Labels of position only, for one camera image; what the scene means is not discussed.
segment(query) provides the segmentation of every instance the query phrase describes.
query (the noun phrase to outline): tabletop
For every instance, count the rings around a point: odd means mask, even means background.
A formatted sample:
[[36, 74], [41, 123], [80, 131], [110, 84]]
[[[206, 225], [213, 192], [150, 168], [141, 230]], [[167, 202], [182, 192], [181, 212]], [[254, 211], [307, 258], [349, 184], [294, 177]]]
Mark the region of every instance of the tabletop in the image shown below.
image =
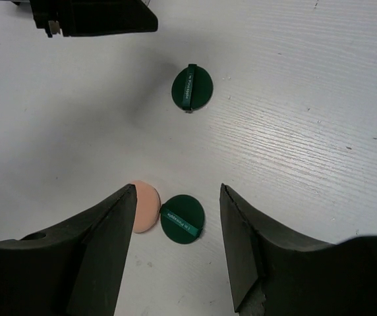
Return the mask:
[[[327, 242], [377, 234], [377, 1], [152, 0], [159, 30], [48, 39], [0, 3], [0, 240], [49, 227], [134, 179], [204, 206], [201, 239], [133, 234], [116, 315], [234, 315], [226, 183]], [[214, 94], [185, 113], [189, 63]]]

